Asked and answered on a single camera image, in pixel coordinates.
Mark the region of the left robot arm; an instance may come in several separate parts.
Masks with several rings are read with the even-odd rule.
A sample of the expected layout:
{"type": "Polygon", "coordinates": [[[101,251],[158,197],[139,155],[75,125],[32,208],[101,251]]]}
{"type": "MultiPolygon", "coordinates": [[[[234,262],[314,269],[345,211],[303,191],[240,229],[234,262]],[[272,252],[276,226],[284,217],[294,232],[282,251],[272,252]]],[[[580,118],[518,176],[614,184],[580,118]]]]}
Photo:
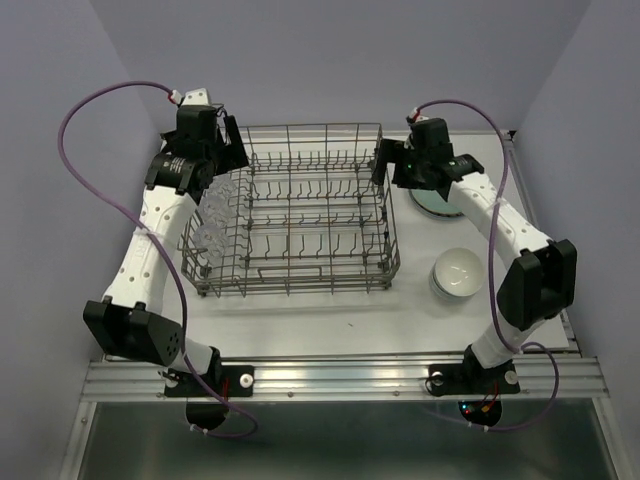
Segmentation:
{"type": "Polygon", "coordinates": [[[235,117],[205,88],[180,98],[176,127],[161,137],[124,259],[102,299],[86,303],[83,319],[106,354],[188,372],[191,386],[210,394],[222,384],[220,353],[163,316],[163,295],[167,280],[179,278],[173,255],[206,191],[248,158],[235,117]]]}

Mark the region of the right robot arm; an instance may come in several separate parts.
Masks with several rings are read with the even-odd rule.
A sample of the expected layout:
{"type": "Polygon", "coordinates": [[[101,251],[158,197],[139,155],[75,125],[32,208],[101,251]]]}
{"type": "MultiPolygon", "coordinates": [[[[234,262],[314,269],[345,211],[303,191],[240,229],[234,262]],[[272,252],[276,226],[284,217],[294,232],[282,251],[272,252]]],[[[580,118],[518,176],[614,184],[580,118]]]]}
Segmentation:
{"type": "Polygon", "coordinates": [[[501,259],[506,268],[502,283],[489,284],[491,326],[466,348],[461,364],[441,376],[446,395],[482,390],[512,370],[513,356],[536,329],[572,305],[577,249],[531,225],[476,158],[455,154],[443,119],[420,117],[409,128],[404,141],[379,139],[372,182],[381,184],[392,166],[397,187],[436,192],[485,237],[488,258],[501,259]]]}

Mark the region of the white blue striped plate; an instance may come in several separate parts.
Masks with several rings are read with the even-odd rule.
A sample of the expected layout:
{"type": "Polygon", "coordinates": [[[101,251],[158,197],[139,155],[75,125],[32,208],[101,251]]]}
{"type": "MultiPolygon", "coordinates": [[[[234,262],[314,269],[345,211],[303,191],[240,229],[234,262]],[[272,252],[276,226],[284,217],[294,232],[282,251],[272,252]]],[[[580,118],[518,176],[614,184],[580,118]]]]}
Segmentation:
{"type": "Polygon", "coordinates": [[[438,211],[424,208],[421,205],[416,205],[416,208],[419,212],[426,215],[427,217],[437,219],[437,220],[454,220],[454,219],[460,219],[464,217],[464,215],[461,212],[453,212],[453,213],[438,212],[438,211]]]}

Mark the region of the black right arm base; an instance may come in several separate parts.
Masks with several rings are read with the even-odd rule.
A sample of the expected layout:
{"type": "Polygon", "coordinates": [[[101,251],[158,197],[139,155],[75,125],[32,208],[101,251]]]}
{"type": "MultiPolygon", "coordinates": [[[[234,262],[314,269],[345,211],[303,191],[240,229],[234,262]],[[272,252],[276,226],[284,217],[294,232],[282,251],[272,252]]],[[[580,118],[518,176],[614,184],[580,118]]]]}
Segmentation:
{"type": "Polygon", "coordinates": [[[461,396],[458,409],[471,426],[490,429],[502,416],[501,395],[521,392],[518,375],[511,359],[485,369],[468,346],[457,364],[432,364],[424,381],[426,391],[434,397],[461,396]]]}

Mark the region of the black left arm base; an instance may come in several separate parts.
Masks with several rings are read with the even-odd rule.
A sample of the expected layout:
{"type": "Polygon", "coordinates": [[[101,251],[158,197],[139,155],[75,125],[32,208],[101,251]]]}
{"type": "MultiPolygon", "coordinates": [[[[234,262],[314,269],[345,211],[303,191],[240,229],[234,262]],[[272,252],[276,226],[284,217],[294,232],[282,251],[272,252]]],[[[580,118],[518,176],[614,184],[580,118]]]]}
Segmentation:
{"type": "Polygon", "coordinates": [[[257,419],[235,403],[233,399],[253,396],[255,367],[250,364],[227,364],[220,352],[213,348],[208,370],[194,375],[187,366],[185,371],[168,367],[159,372],[164,381],[167,398],[186,399],[185,418],[191,431],[219,439],[247,438],[258,431],[257,419]],[[222,425],[235,413],[249,421],[245,432],[225,432],[222,425]]]}

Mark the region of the teal floral plate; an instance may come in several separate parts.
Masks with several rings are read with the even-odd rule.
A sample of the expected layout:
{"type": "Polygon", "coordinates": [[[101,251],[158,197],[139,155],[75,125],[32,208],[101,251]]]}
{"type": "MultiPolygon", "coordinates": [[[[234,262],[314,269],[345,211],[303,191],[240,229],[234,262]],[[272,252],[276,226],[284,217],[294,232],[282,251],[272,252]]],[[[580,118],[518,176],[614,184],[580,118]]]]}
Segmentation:
{"type": "Polygon", "coordinates": [[[409,191],[409,196],[415,205],[421,205],[430,210],[447,213],[461,212],[443,200],[436,191],[412,189],[409,191]]]}

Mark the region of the grey wire dish rack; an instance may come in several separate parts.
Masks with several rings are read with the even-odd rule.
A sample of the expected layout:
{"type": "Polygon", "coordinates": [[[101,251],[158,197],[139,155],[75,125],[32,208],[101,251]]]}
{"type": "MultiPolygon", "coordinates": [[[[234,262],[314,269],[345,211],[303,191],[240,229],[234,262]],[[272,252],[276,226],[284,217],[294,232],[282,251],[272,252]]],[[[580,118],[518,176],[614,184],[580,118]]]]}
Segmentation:
{"type": "Polygon", "coordinates": [[[210,259],[186,226],[181,272],[201,296],[388,289],[400,266],[388,181],[371,181],[377,123],[244,126],[249,165],[229,175],[230,244],[210,259]]]}

